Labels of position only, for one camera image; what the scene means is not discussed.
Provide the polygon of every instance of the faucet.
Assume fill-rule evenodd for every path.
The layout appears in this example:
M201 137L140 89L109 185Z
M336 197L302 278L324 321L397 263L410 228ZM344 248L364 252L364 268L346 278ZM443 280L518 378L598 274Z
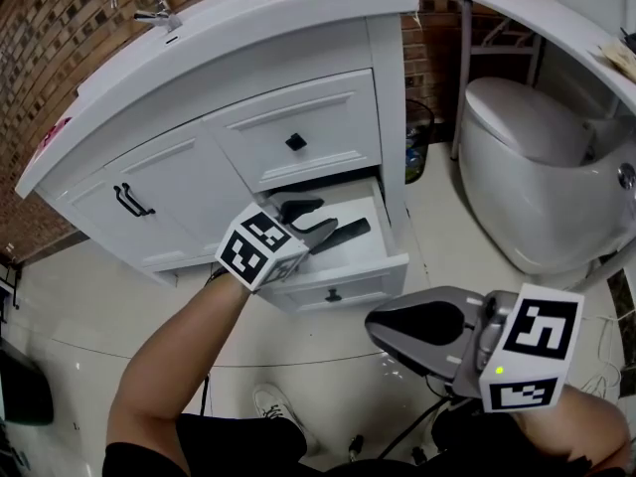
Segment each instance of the faucet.
M172 12L170 6L165 0L155 0L155 2L159 7L158 12L137 10L132 16L133 19L142 23L150 23L155 27L166 27L168 32L172 32L174 29L179 28L182 25L179 17ZM110 7L117 9L117 0L110 0Z

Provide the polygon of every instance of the fiducial marker cube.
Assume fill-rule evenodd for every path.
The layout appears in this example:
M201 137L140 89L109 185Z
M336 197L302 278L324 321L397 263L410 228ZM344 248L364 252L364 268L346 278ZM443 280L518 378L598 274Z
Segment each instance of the fiducial marker cube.
M230 224L215 258L250 291L287 277L309 248L256 203Z
M479 377L484 411L554 406L572 360L583 296L524 284Z

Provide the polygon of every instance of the white sneaker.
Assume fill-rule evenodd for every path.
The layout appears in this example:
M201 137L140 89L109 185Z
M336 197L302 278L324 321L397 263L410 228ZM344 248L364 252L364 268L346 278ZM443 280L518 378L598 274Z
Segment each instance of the white sneaker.
M262 418L286 418L291 420L305 436L307 442L306 456L312 456L318 452L319 444L316 437L311 434L300 422L294 410L282 391L272 384L260 384L254 388L252 394L256 414Z

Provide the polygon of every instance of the tile floor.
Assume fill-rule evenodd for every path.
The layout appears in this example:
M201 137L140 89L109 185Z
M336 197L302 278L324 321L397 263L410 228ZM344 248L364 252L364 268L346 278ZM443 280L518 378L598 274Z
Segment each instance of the tile floor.
M405 291L452 284L481 293L518 289L524 280L497 251L467 211L456 165L445 145L429 150L423 177L407 188L412 233L401 243L411 264ZM9 312L3 336L31 356L48 376L56 409L51 426L10 425L29 459L30 475L99 475L108 408L128 360L168 317L205 283L207 266L183 271L177 288L154 284L92 241L47 257L24 271L18 311ZM251 389L277 383L324 452L308 464L325 468L346 459L355 434L373 457L434 402L422 379L393 362L367 337L369 308L285 315L258 297L248 302L212 369L206 414L252 416ZM587 295L588 316L614 316L606 286ZM569 380L582 386L602 370L597 357L602 322L583 323ZM621 366L616 331L611 359ZM603 340L607 358L609 338ZM609 368L602 370L609 382ZM617 388L607 391L617 399ZM188 411L196 412L201 391ZM623 400L636 420L636 403ZM426 441L426 426L395 456Z

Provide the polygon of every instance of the forearm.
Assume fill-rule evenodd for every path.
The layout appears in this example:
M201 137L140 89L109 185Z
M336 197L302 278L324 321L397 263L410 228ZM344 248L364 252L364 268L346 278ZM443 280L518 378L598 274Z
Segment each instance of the forearm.
M585 456L594 467L608 458L615 466L627 464L627 422L620 410L604 399L565 386L556 406L518 412L513 417L545 454L568 455L570 460Z
M176 419L210 371L248 297L230 274L197 293L132 358L113 408Z

